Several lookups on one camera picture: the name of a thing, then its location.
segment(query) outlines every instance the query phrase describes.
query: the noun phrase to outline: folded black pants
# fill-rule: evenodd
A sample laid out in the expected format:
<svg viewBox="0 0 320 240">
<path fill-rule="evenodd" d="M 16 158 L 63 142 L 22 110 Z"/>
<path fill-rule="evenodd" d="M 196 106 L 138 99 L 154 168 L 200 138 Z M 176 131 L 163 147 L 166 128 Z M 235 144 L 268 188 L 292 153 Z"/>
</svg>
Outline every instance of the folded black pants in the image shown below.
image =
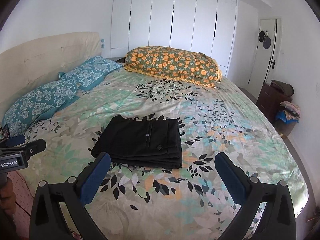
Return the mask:
<svg viewBox="0 0 320 240">
<path fill-rule="evenodd" d="M 182 167 L 177 119 L 134 121 L 118 115 L 93 147 L 97 157 L 106 152 L 111 160 L 135 166 L 178 169 Z"/>
</svg>

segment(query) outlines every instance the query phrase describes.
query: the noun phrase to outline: blue pillow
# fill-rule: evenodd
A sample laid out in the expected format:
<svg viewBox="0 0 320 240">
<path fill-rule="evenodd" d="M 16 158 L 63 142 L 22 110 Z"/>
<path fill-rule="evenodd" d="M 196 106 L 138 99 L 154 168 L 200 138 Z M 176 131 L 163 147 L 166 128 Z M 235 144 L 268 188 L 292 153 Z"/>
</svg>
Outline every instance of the blue pillow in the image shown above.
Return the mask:
<svg viewBox="0 0 320 240">
<path fill-rule="evenodd" d="M 76 82 L 80 90 L 89 91 L 99 85 L 111 71 L 121 67 L 121 64 L 110 59 L 96 56 L 68 73 L 59 72 L 59 78 Z"/>
<path fill-rule="evenodd" d="M 72 81 L 53 81 L 27 93 L 5 113 L 2 126 L 9 126 L 10 136 L 25 132 L 30 125 L 51 118 L 79 97 L 78 87 Z"/>
</svg>

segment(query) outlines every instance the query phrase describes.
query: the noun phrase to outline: white wardrobe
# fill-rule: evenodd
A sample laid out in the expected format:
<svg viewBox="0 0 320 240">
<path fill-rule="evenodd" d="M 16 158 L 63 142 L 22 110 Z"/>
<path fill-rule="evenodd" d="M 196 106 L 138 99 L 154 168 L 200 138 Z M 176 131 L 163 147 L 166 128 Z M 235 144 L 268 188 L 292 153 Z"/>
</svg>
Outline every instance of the white wardrobe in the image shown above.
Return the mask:
<svg viewBox="0 0 320 240">
<path fill-rule="evenodd" d="M 237 0 L 114 0 L 111 57 L 141 46 L 185 49 L 214 58 L 228 71 Z"/>
</svg>

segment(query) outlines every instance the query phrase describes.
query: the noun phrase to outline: person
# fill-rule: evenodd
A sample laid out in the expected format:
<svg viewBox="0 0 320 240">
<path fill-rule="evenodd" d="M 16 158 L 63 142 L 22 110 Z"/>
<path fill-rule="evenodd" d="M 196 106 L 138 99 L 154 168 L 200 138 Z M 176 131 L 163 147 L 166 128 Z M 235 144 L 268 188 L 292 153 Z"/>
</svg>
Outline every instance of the person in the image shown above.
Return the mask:
<svg viewBox="0 0 320 240">
<path fill-rule="evenodd" d="M 10 178 L 7 178 L 7 183 L 0 189 L 0 207 L 3 211 L 12 216 L 15 214 L 17 205 L 17 197 L 13 192 L 13 183 Z"/>
</svg>

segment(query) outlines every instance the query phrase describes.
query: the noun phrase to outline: headboard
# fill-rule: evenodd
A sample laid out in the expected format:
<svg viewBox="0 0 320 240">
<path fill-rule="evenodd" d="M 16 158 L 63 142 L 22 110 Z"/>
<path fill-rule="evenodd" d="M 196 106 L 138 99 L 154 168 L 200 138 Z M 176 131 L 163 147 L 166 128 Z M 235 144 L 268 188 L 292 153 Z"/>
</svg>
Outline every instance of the headboard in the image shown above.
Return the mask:
<svg viewBox="0 0 320 240">
<path fill-rule="evenodd" d="M 59 80 L 90 57 L 101 55 L 99 33 L 77 32 L 39 38 L 0 54 L 0 122 L 21 96 Z"/>
</svg>

